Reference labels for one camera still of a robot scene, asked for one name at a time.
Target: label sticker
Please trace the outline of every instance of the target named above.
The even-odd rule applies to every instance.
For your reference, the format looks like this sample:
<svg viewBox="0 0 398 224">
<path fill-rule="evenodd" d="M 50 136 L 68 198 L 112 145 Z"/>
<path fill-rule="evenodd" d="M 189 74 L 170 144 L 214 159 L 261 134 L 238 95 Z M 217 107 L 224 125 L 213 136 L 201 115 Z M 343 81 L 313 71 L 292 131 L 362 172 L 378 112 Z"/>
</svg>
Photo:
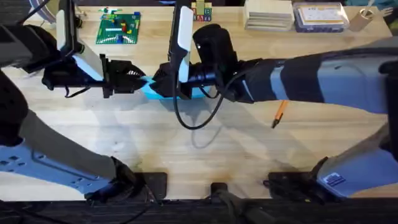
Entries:
<svg viewBox="0 0 398 224">
<path fill-rule="evenodd" d="M 338 184 L 343 183 L 344 181 L 346 181 L 346 179 L 344 179 L 338 173 L 334 172 L 334 173 L 329 174 L 326 177 L 324 177 L 323 181 L 324 181 L 324 183 L 328 184 L 330 187 L 334 187 Z"/>
</svg>

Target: black cable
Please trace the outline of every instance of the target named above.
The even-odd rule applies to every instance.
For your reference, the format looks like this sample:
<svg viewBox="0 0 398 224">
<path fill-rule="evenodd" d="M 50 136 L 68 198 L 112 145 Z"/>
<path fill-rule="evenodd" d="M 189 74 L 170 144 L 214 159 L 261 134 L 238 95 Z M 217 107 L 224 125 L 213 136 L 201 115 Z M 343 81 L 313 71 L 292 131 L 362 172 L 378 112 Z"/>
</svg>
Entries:
<svg viewBox="0 0 398 224">
<path fill-rule="evenodd" d="M 220 95 L 220 92 L 217 91 L 217 93 L 216 93 L 215 96 L 210 96 L 210 95 L 205 91 L 205 89 L 204 89 L 202 86 L 199 87 L 199 89 L 200 89 L 200 91 L 201 91 L 207 98 L 210 98 L 210 99 L 215 99 L 215 98 L 217 98 L 217 97 Z"/>
<path fill-rule="evenodd" d="M 20 214 L 22 216 L 26 215 L 26 216 L 30 216 L 30 217 L 33 217 L 33 218 L 36 218 L 36 219 L 39 219 L 39 220 L 43 220 L 43 221 L 47 221 L 47 222 L 50 222 L 50 223 L 71 224 L 71 223 L 67 223 L 67 222 L 61 221 L 61 220 L 56 220 L 54 218 L 50 218 L 50 217 L 46 217 L 46 216 L 43 216 L 43 215 L 39 215 L 37 213 L 30 212 L 30 211 L 27 211 L 27 210 L 24 210 L 24 209 L 21 209 L 21 208 L 17 208 L 17 207 L 14 207 L 12 205 L 8 205 L 6 202 L 4 202 L 2 200 L 0 200 L 0 207 L 13 210 L 14 212 L 16 212 L 16 213 L 18 213 L 18 214 Z"/>
<path fill-rule="evenodd" d="M 232 85 L 232 83 L 233 83 L 236 79 L 238 79 L 238 78 L 240 78 L 241 76 L 243 76 L 244 74 L 245 74 L 244 72 L 241 72 L 241 73 L 239 73 L 239 74 L 236 74 L 236 75 L 233 76 L 232 79 L 225 85 L 225 89 L 224 89 L 223 92 L 221 93 L 221 97 L 220 97 L 220 99 L 218 100 L 218 103 L 217 103 L 216 107 L 214 108 L 213 112 L 210 114 L 210 116 L 207 118 L 207 120 L 206 120 L 205 122 L 203 122 L 203 123 L 202 123 L 201 125 L 199 125 L 199 126 L 188 126 L 188 125 L 185 124 L 184 121 L 182 120 L 181 115 L 180 115 L 180 112 L 179 112 L 179 110 L 178 110 L 178 103 L 177 103 L 177 77 L 178 77 L 178 73 L 176 73 L 176 74 L 174 75 L 173 87 L 172 87 L 172 88 L 173 88 L 174 112 L 175 112 L 175 115 L 176 115 L 177 120 L 179 121 L 179 123 L 180 123 L 184 128 L 187 128 L 187 129 L 189 129 L 189 130 L 197 130 L 197 129 L 201 129 L 201 128 L 203 128 L 204 126 L 206 126 L 206 125 L 214 118 L 214 116 L 217 114 L 217 111 L 218 111 L 218 109 L 220 108 L 220 106 L 221 106 L 221 104 L 222 104 L 222 102 L 223 102 L 224 96 L 225 96 L 226 92 L 228 91 L 228 89 L 230 88 L 230 86 Z"/>
<path fill-rule="evenodd" d="M 82 90 L 77 91 L 76 93 L 73 93 L 72 95 L 69 95 L 69 92 L 70 92 L 70 91 L 69 91 L 69 87 L 65 86 L 65 91 L 67 92 L 67 93 L 65 94 L 65 98 L 73 98 L 73 97 L 75 97 L 75 96 L 77 96 L 77 95 L 80 95 L 80 94 L 86 92 L 86 91 L 89 90 L 89 89 L 90 89 L 90 87 L 86 87 L 86 88 L 84 88 L 84 89 L 82 89 Z"/>
<path fill-rule="evenodd" d="M 23 19 L 17 22 L 19 25 L 23 25 L 23 23 L 28 20 L 30 17 L 32 17 L 36 12 L 39 12 L 47 3 L 49 3 L 50 0 L 44 0 L 42 3 L 40 3 L 35 9 L 33 9 L 28 15 L 26 15 Z"/>
</svg>

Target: black mount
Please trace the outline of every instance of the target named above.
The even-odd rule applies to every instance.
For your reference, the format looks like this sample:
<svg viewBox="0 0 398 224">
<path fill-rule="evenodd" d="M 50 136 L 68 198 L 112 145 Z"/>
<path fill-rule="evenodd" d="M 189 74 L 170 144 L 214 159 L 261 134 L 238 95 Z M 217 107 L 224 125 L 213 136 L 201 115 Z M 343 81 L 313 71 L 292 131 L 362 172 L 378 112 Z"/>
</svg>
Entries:
<svg viewBox="0 0 398 224">
<path fill-rule="evenodd" d="M 317 174 L 328 158 L 322 159 L 311 172 L 271 172 L 263 184 L 274 199 L 294 202 L 317 202 L 319 204 L 341 202 L 327 189 L 317 183 Z"/>
<path fill-rule="evenodd" d="M 127 198 L 157 202 L 166 197 L 167 174 L 164 172 L 134 173 L 127 165 L 112 157 L 116 167 L 116 178 L 109 186 L 86 194 L 89 201 L 119 202 Z"/>
</svg>

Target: blue object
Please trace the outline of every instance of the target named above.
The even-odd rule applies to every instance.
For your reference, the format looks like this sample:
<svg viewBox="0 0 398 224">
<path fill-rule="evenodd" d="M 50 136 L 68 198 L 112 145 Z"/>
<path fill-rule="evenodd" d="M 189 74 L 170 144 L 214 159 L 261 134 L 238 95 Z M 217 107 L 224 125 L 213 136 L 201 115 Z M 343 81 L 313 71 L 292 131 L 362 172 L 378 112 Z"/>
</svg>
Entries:
<svg viewBox="0 0 398 224">
<path fill-rule="evenodd" d="M 117 35 L 116 36 L 116 43 L 118 44 L 123 44 L 123 35 Z"/>
<path fill-rule="evenodd" d="M 155 81 L 153 81 L 153 79 L 151 79 L 151 77 L 142 77 L 142 78 L 148 81 L 148 83 L 144 87 L 142 87 L 141 90 L 149 100 L 165 100 L 165 99 L 171 100 L 171 99 L 173 99 L 172 97 L 160 96 L 153 89 L 151 89 L 149 85 L 155 82 Z M 206 86 L 206 87 L 204 87 L 204 89 L 208 93 L 208 92 L 210 92 L 211 87 Z M 200 91 L 199 88 L 194 88 L 192 90 L 192 98 L 203 98 L 203 97 L 205 97 L 205 96 Z"/>
<path fill-rule="evenodd" d="M 346 0 L 347 6 L 367 6 L 368 0 Z M 398 0 L 375 0 L 374 6 L 377 6 L 379 10 L 387 7 L 398 7 Z"/>
</svg>

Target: toy block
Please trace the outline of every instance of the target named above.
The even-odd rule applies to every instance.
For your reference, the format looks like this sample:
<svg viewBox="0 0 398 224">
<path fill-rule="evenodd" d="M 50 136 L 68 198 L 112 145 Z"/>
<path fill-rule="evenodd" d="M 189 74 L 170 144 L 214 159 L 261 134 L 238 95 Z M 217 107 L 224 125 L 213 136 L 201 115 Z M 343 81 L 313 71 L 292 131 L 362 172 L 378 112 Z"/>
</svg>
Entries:
<svg viewBox="0 0 398 224">
<path fill-rule="evenodd" d="M 211 16 L 211 8 L 205 8 L 205 16 Z"/>
<path fill-rule="evenodd" d="M 211 21 L 211 16 L 205 15 L 205 16 L 204 16 L 204 21 L 205 21 L 205 22 L 210 22 L 210 21 Z"/>
<path fill-rule="evenodd" d="M 204 15 L 205 14 L 205 0 L 197 0 L 197 15 Z"/>
<path fill-rule="evenodd" d="M 203 22 L 205 18 L 203 18 L 203 15 L 197 15 L 197 21 Z"/>
</svg>

